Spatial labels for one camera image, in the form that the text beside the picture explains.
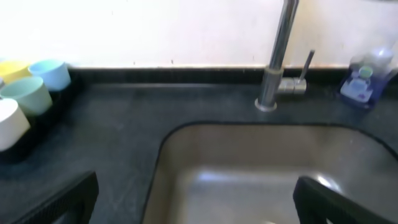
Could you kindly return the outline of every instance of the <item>white wall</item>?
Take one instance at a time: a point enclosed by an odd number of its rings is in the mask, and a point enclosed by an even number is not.
[[[0,58],[60,58],[75,67],[264,66],[282,1],[0,0]],[[302,65],[316,49],[314,65],[347,65],[355,53],[398,38],[397,25],[396,2],[301,0],[284,63]]]

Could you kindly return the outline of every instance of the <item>cup rim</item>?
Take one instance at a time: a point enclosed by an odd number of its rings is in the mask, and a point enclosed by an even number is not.
[[[4,95],[4,92],[7,92],[10,88],[16,86],[16,85],[22,85],[21,83],[26,83],[26,82],[31,82],[32,80],[35,80],[37,82],[37,87],[33,88],[33,90],[18,94],[18,95]],[[26,77],[26,78],[21,78],[17,81],[14,81],[5,87],[1,88],[0,90],[0,97],[2,98],[12,98],[12,99],[21,99],[25,96],[28,96],[34,92],[36,92],[38,89],[40,89],[44,85],[44,81],[41,77]]]
[[[4,110],[1,105],[3,103],[8,104],[8,110]],[[18,102],[14,99],[2,99],[0,100],[0,123],[6,121],[18,110]]]
[[[48,68],[38,68],[43,66],[45,63],[52,63],[49,65]],[[46,59],[46,60],[41,60],[35,63],[32,63],[31,65],[28,66],[28,71],[31,74],[43,74],[52,70],[55,70],[57,68],[60,68],[65,62],[57,59]]]
[[[7,72],[2,73],[1,72],[1,67],[2,66],[7,66],[7,65],[16,65],[15,68],[10,69]],[[8,76],[10,74],[16,73],[16,72],[20,72],[26,68],[29,67],[29,63],[24,62],[24,61],[18,61],[18,60],[6,60],[3,62],[0,62],[0,77],[5,77]]]

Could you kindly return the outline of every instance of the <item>chrome faucet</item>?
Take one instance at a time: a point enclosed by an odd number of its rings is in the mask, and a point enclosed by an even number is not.
[[[304,76],[310,66],[315,53],[314,50],[310,52],[300,78],[282,78],[284,73],[282,62],[285,57],[287,42],[289,41],[298,5],[299,0],[284,0],[271,61],[264,71],[261,92],[255,101],[256,107],[261,111],[266,112],[276,109],[276,93],[302,94],[307,89],[307,81],[304,79]]]

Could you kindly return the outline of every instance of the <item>light green cup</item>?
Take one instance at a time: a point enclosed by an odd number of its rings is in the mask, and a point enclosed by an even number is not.
[[[6,85],[0,90],[1,98],[18,102],[26,116],[38,116],[52,105],[49,91],[40,77],[28,77]]]

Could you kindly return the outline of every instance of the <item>sink basin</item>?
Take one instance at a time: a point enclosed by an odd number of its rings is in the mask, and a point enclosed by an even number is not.
[[[336,126],[186,126],[162,145],[143,224],[298,224],[301,175],[398,223],[396,158]]]

